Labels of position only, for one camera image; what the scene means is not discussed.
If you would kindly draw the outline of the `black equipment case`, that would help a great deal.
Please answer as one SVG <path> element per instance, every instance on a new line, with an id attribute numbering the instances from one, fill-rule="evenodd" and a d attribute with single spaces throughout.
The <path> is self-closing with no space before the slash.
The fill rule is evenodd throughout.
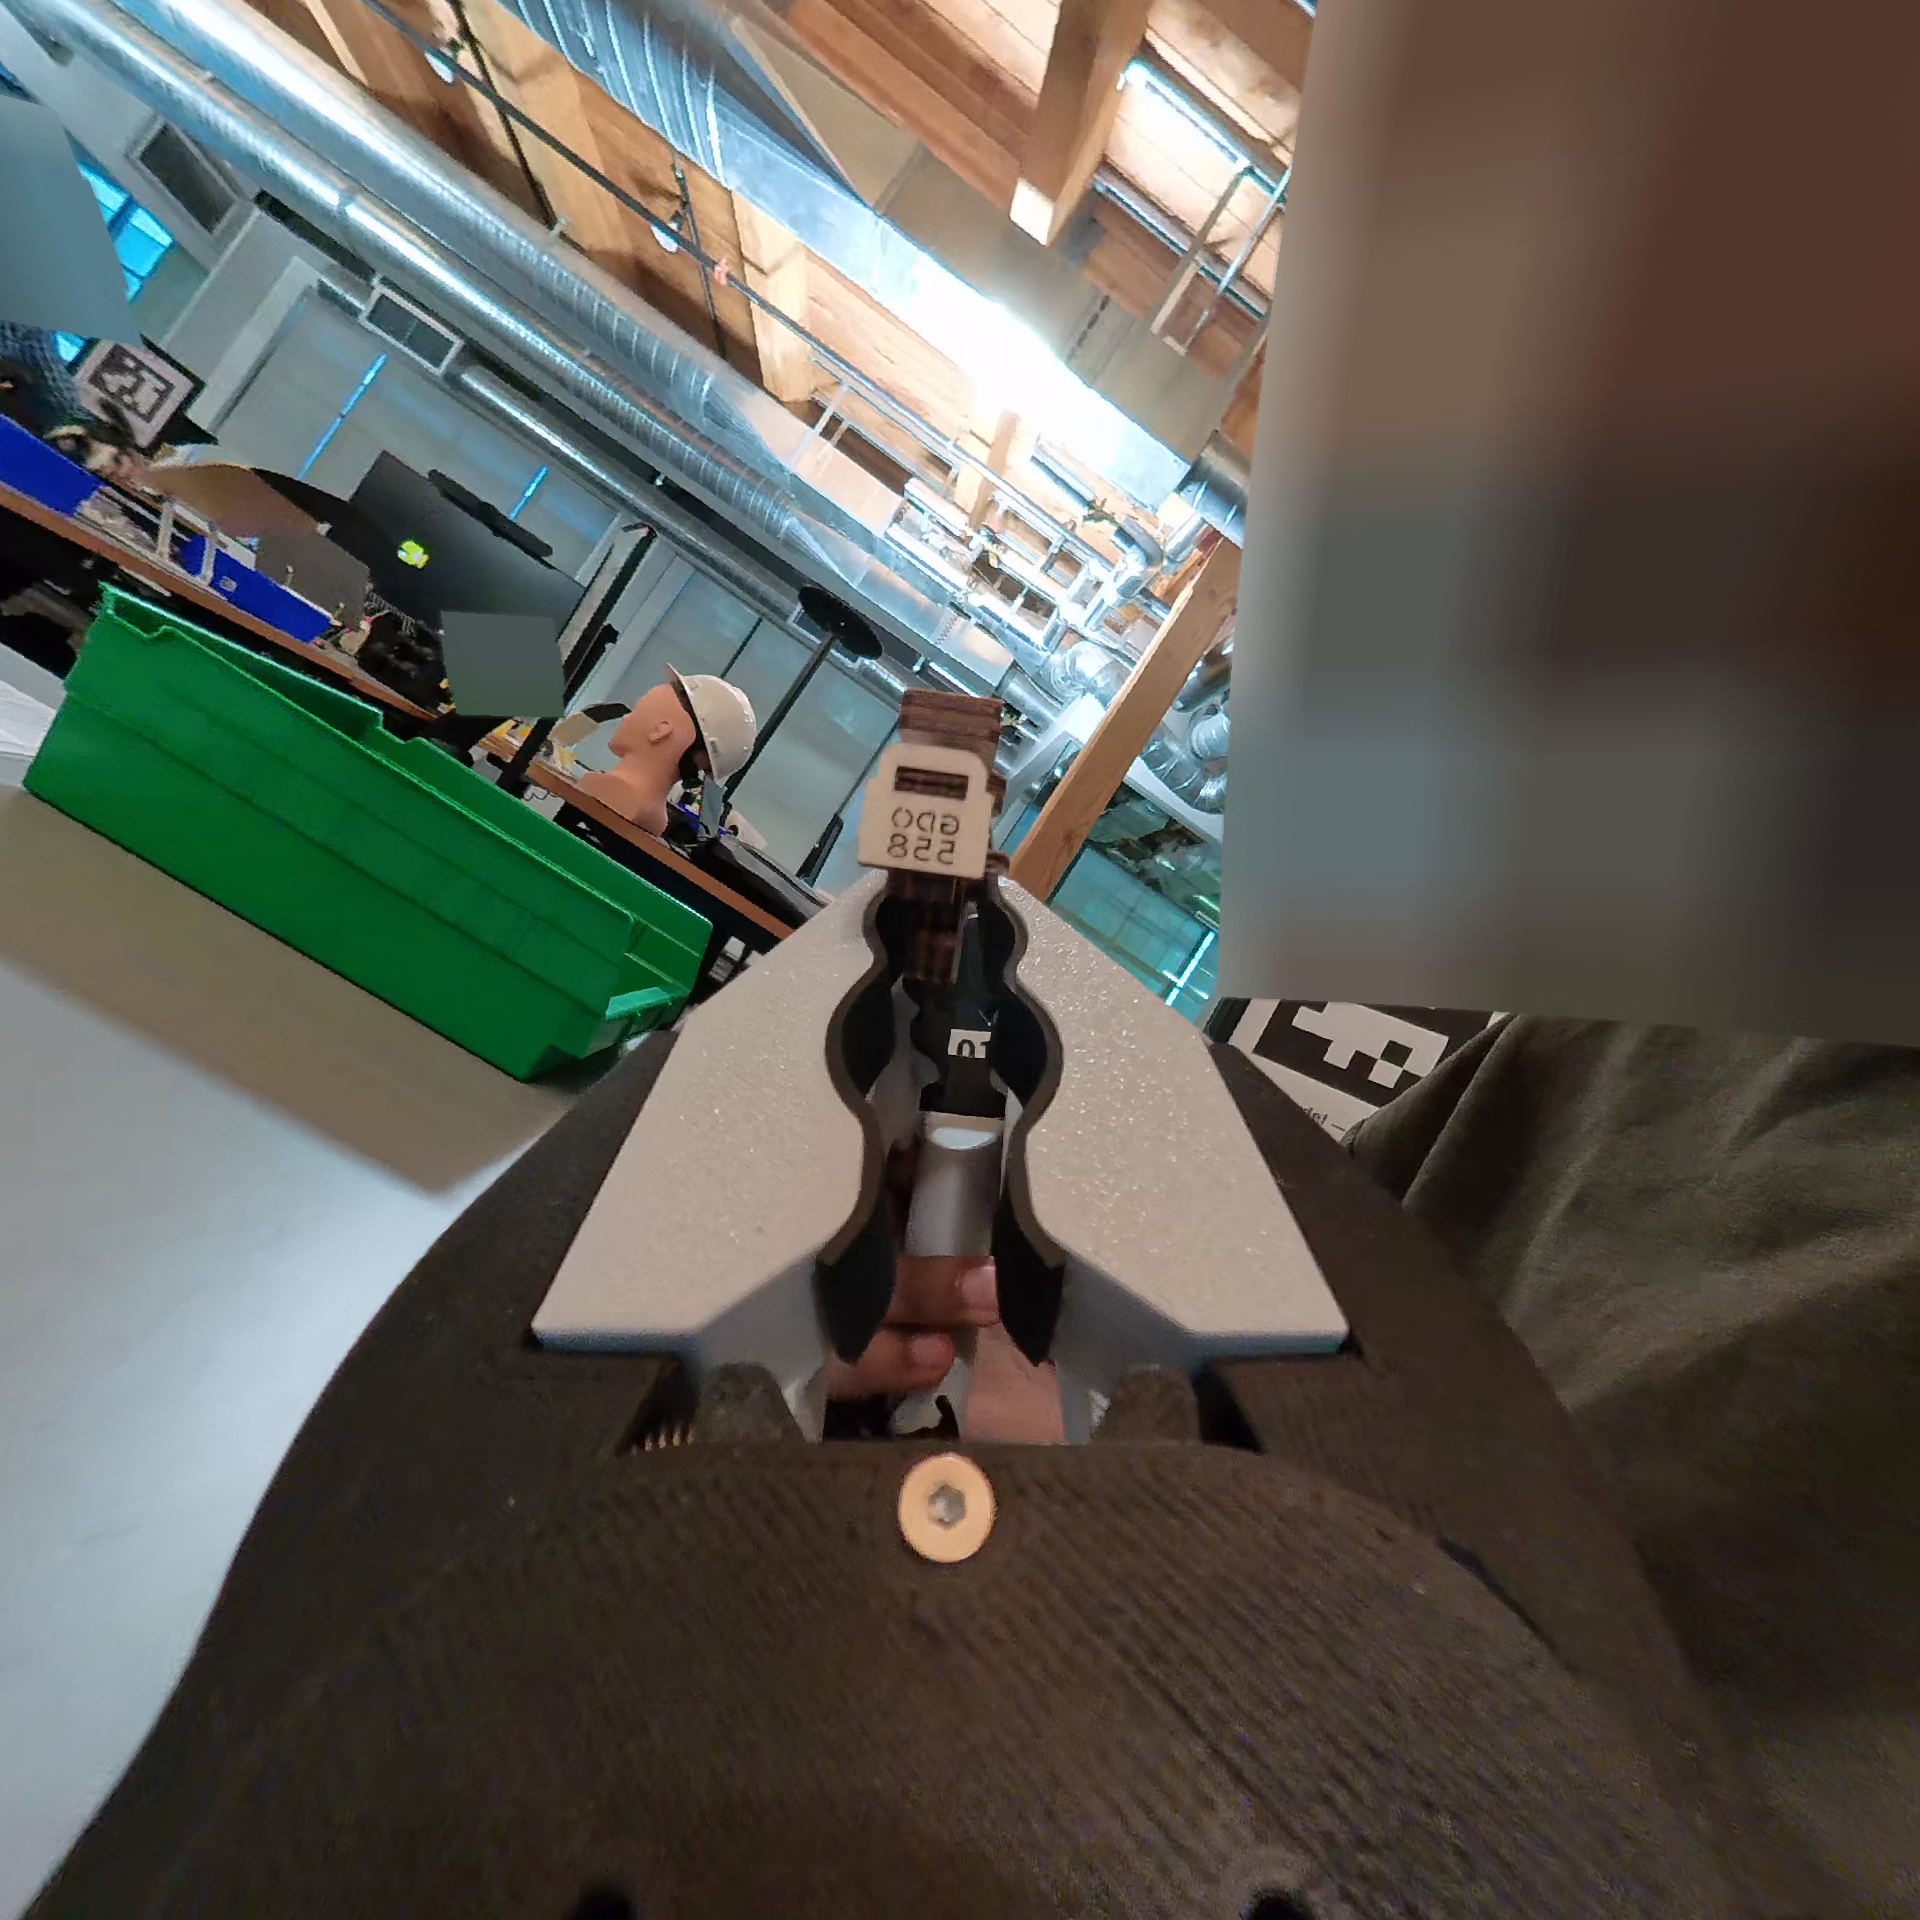
<path id="1" fill-rule="evenodd" d="M 779 868 L 765 853 L 747 846 L 735 831 L 704 834 L 688 858 L 702 874 L 785 927 L 804 925 L 825 909 L 822 897 Z"/>

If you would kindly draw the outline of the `wooden table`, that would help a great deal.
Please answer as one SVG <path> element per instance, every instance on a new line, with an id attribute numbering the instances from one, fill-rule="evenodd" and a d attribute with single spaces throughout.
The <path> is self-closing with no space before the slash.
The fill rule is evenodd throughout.
<path id="1" fill-rule="evenodd" d="M 646 831 L 585 793 L 577 780 L 558 772 L 547 759 L 533 759 L 524 778 L 568 819 L 607 837 L 621 858 L 632 855 L 640 874 L 671 874 L 676 884 L 718 901 L 733 918 L 767 931 L 776 941 L 827 908 L 825 897 L 731 831 L 699 829 L 691 838 Z"/>

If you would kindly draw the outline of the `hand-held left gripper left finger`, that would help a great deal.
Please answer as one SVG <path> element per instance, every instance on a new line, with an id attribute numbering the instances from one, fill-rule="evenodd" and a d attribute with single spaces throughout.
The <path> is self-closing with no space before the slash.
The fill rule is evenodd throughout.
<path id="1" fill-rule="evenodd" d="M 871 874 L 711 997 L 673 1033 L 583 1227 L 534 1313 L 552 1353 L 669 1355 L 702 1383 L 763 1367 L 804 1438 L 822 1436 L 825 1365 L 812 1275 L 861 1191 L 861 1119 L 904 1139 L 904 998 L 879 1105 L 847 1107 L 827 1027 L 872 966 Z"/>

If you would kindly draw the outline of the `green plastic bin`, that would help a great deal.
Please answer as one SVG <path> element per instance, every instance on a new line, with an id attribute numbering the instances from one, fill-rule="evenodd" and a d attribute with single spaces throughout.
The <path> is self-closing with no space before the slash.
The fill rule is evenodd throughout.
<path id="1" fill-rule="evenodd" d="M 518 1081 L 671 1027 L 711 940 L 371 703 L 115 588 L 24 787 Z"/>

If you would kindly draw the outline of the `black monitor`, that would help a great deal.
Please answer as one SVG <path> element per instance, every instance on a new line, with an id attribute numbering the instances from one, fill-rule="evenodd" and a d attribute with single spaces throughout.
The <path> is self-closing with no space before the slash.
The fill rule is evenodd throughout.
<path id="1" fill-rule="evenodd" d="M 328 527 L 368 567 L 373 589 L 437 630 L 445 613 L 547 617 L 566 626 L 585 589 L 486 500 L 445 492 L 382 451 Z"/>

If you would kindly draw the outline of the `person's right hand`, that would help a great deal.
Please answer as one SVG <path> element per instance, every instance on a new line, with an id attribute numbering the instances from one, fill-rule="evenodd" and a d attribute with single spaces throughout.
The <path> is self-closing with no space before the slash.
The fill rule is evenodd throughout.
<path id="1" fill-rule="evenodd" d="M 969 1365 L 963 1430 L 987 1442 L 1060 1445 L 1054 1369 L 1019 1353 L 1001 1326 L 995 1260 L 901 1255 L 896 1293 L 854 1359 L 832 1359 L 825 1399 L 852 1404 L 933 1395 Z"/>

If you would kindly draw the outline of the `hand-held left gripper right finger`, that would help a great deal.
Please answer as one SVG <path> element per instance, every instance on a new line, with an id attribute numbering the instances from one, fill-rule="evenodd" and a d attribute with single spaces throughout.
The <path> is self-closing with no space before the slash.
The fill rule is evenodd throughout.
<path id="1" fill-rule="evenodd" d="M 1091 1441 L 1139 1369 L 1340 1350 L 1348 1317 L 1200 1031 L 1027 889 L 979 908 L 1013 1129 L 998 1318 Z"/>

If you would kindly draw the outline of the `large silver ventilation duct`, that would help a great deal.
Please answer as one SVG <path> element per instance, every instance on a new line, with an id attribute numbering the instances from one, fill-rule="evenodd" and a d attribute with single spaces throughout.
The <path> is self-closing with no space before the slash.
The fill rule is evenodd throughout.
<path id="1" fill-rule="evenodd" d="M 792 569 L 901 609 L 984 591 L 899 495 L 244 4 L 9 4 Z"/>

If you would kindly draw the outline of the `wooden support beam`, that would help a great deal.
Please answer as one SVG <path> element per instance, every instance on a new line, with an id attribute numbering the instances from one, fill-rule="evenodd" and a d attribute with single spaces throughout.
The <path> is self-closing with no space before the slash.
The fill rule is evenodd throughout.
<path id="1" fill-rule="evenodd" d="M 1191 577 L 1134 673 L 1104 708 L 1088 743 L 1044 801 L 1037 821 L 1013 855 L 1013 884 L 1037 901 L 1049 901 L 1057 889 L 1188 674 L 1232 619 L 1238 585 L 1241 548 L 1221 542 Z"/>

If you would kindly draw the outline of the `mannequin head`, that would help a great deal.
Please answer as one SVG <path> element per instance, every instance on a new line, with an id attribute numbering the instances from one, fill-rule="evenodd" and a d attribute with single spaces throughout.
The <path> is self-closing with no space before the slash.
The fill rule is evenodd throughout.
<path id="1" fill-rule="evenodd" d="M 585 770 L 577 787 L 628 825 L 661 837 L 667 801 L 691 778 L 713 770 L 705 719 L 705 677 L 669 674 L 648 689 L 612 726 L 603 770 Z"/>

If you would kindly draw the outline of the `black floor lamp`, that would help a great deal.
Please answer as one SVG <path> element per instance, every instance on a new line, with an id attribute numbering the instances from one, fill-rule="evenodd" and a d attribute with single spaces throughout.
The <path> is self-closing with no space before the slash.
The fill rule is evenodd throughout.
<path id="1" fill-rule="evenodd" d="M 800 610 L 804 619 L 812 622 L 821 641 L 827 641 L 847 658 L 865 662 L 883 657 L 883 643 L 872 625 L 861 613 L 852 610 L 847 601 L 825 588 L 812 583 L 800 588 Z M 821 877 L 827 855 L 843 829 L 843 810 L 845 803 L 840 801 L 840 810 L 830 817 L 830 822 L 821 829 L 817 838 L 798 867 L 798 881 L 807 887 Z"/>

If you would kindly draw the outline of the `blue plastic bin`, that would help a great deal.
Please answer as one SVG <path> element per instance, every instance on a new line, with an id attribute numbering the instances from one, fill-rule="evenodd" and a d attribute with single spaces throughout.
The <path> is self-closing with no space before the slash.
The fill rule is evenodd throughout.
<path id="1" fill-rule="evenodd" d="M 0 418 L 0 441 L 3 485 L 51 511 L 75 514 L 100 485 L 86 467 L 63 458 L 9 417 Z"/>

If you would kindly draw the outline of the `brown cardboard sheet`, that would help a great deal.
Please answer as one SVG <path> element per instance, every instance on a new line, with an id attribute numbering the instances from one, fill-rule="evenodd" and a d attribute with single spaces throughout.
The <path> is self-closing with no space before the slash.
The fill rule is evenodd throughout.
<path id="1" fill-rule="evenodd" d="M 318 537 L 323 522 L 239 463 L 142 467 L 139 485 L 159 500 L 184 508 L 232 539 Z"/>

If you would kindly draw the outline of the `white hard hat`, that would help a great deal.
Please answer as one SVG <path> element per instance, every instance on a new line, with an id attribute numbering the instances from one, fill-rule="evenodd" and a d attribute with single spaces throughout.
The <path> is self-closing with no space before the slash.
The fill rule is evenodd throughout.
<path id="1" fill-rule="evenodd" d="M 744 691 L 713 674 L 684 674 L 673 665 L 664 673 L 692 724 L 692 764 L 719 785 L 740 774 L 758 745 L 758 719 Z"/>

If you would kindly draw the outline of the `laser-cut wooden model piece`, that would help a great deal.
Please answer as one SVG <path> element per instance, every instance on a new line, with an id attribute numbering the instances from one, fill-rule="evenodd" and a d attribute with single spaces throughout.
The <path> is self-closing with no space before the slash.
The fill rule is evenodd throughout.
<path id="1" fill-rule="evenodd" d="M 854 858 L 879 875 L 876 927 L 901 981 L 952 985 L 969 917 L 991 863 L 1006 781 L 996 770 L 1004 703 L 908 691 L 896 740 L 868 780 Z"/>

